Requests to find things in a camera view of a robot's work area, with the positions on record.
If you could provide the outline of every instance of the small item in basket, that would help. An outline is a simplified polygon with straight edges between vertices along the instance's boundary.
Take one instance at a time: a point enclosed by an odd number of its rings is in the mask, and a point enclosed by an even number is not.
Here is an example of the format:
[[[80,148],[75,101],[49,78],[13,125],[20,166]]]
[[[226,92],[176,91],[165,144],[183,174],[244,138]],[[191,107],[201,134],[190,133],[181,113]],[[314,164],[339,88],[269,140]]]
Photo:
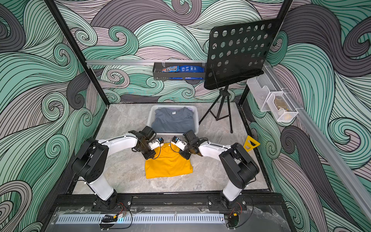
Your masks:
[[[286,101],[282,97],[276,97],[273,102],[278,110],[284,109],[290,111]]]
[[[204,68],[195,65],[183,65],[179,67],[179,72],[204,72]]]
[[[179,72],[179,66],[170,66],[167,68],[163,68],[162,72]]]

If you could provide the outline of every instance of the music stand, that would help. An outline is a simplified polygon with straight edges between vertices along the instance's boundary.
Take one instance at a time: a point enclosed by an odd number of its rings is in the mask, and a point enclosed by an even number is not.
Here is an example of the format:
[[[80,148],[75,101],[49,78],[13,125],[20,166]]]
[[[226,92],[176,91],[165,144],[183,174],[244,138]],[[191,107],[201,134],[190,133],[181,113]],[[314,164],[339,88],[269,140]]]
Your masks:
[[[269,19],[251,23],[240,23],[214,27],[209,36],[209,53],[205,72],[204,87],[220,89],[219,96],[201,118],[199,124],[210,112],[216,121],[229,117],[230,132],[232,117],[230,112],[231,84],[263,74],[264,61],[269,52],[283,19]],[[221,97],[218,113],[211,111]],[[224,101],[227,99],[228,115],[220,118]]]

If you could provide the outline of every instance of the red wire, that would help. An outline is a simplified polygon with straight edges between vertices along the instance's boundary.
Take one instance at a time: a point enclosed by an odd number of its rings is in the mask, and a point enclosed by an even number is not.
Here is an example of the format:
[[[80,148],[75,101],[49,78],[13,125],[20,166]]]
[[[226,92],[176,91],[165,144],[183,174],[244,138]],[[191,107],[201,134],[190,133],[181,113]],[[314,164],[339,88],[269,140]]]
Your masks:
[[[233,211],[234,211],[234,207],[233,207],[233,209],[232,209],[232,212],[228,215],[228,217],[232,215]]]
[[[124,210],[124,208],[121,209],[121,211],[118,213],[118,215],[120,215],[122,213],[122,211]]]
[[[241,207],[241,213],[240,214],[242,214],[242,206],[237,202],[237,204]]]

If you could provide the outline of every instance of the cable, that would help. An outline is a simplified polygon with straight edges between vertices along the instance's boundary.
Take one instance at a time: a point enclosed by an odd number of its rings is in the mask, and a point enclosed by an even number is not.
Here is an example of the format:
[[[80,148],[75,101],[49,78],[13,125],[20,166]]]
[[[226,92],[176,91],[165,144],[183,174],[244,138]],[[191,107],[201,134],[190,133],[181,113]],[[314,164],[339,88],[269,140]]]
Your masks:
[[[130,136],[130,135],[124,135],[124,136],[121,136],[121,137],[117,137],[117,138],[125,138],[125,137],[132,137],[132,138],[136,138],[139,142],[141,142],[142,143],[142,145],[145,147],[145,145],[144,145],[144,143],[142,142],[142,141],[140,141],[137,137],[134,137],[134,136]],[[114,139],[117,139],[117,138],[112,138],[112,139],[110,139],[110,140],[106,140],[105,142],[109,142],[109,141],[111,141],[111,140],[114,140]]]
[[[160,152],[158,153],[158,156],[156,158],[151,158],[151,159],[153,160],[157,159],[160,156],[160,154],[161,154],[161,144],[160,144]]]
[[[88,162],[90,161],[91,158],[88,158],[88,160],[86,161],[86,163],[84,164],[84,166],[82,166],[82,168],[80,169],[80,171],[77,173],[77,178],[79,178],[79,175],[80,175],[80,172],[84,169],[84,167],[88,164]]]
[[[74,182],[77,182],[77,181],[84,181],[84,182],[86,182],[86,180],[74,180]]]
[[[254,179],[255,180],[252,180],[252,181],[250,181],[249,183],[247,183],[247,184],[250,184],[250,183],[253,183],[253,182],[255,182],[256,181],[256,176],[254,176]]]
[[[124,204],[122,204],[122,206],[123,206],[123,208],[122,208],[121,211],[117,214],[117,216],[120,215],[120,214],[122,213],[122,211],[124,210],[124,208],[125,208]]]
[[[241,212],[240,212],[240,214],[242,214],[242,206],[237,202],[237,204],[241,207]]]
[[[171,141],[172,141],[173,138],[176,138],[176,136],[172,137],[171,140],[170,140],[170,148],[171,148],[172,150],[173,150],[173,148],[171,147]]]
[[[219,146],[219,145],[217,145],[217,144],[211,144],[208,138],[206,138],[206,137],[203,137],[203,138],[207,139],[207,143],[210,144],[210,145],[213,145],[213,146],[217,146],[217,147],[222,147],[222,148],[228,149],[228,148],[225,147],[225,146],[223,147],[223,146]]]
[[[232,212],[228,215],[228,217],[232,215],[233,211],[234,211],[234,207],[233,207],[233,209],[232,209]]]
[[[133,224],[133,214],[131,214],[131,212],[129,211],[129,213],[130,213],[130,217],[131,217],[131,222],[130,222],[130,225],[128,226],[128,227],[125,227],[125,228],[107,228],[107,229],[105,229],[105,228],[102,228],[101,227],[101,223],[99,224],[99,228],[101,229],[101,230],[108,230],[108,229],[127,229],[127,228],[129,228],[129,227],[131,227],[131,224]]]
[[[253,209],[252,209],[252,211],[251,211],[251,214],[250,214],[250,216],[246,219],[246,221],[244,221],[241,225],[239,225],[239,226],[235,226],[235,227],[228,227],[228,224],[229,224],[229,222],[226,224],[226,226],[227,226],[227,228],[229,228],[229,229],[236,229],[236,228],[238,228],[238,227],[241,227],[241,226],[243,226],[249,219],[250,219],[250,217],[252,216],[252,214],[254,213],[254,201],[253,201],[253,199],[250,197],[250,199],[251,199],[251,203],[252,203],[252,205],[253,205]]]

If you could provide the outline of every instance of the marble floor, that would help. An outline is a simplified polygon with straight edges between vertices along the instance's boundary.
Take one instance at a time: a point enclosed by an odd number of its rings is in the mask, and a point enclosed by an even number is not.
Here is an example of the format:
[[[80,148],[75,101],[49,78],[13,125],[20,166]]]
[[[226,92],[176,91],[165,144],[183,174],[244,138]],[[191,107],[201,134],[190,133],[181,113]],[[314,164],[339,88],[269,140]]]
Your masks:
[[[106,114],[97,139],[113,138],[125,134],[130,130],[140,131],[146,124],[150,109],[157,104],[112,104]],[[211,103],[188,103],[197,107],[199,119],[211,106]],[[219,103],[214,106],[217,113]],[[221,116],[227,115],[227,105],[223,107]],[[235,142],[244,144],[247,137],[245,127],[238,112],[236,104],[231,103],[233,134],[230,133],[229,119],[215,121],[209,113],[202,121],[197,136],[207,137],[209,141],[217,144],[231,145]],[[171,137],[164,137],[169,142]],[[254,151],[249,152],[258,163]],[[146,179],[145,159],[141,153],[134,153],[126,149],[107,157],[104,176],[118,193],[146,193],[146,192],[183,192],[183,191],[209,191],[222,190],[228,182],[227,174],[221,162],[210,158],[191,156],[193,173],[175,176]],[[267,189],[262,172],[256,176],[256,181],[246,189]],[[90,188],[79,181],[73,194],[91,194]]]

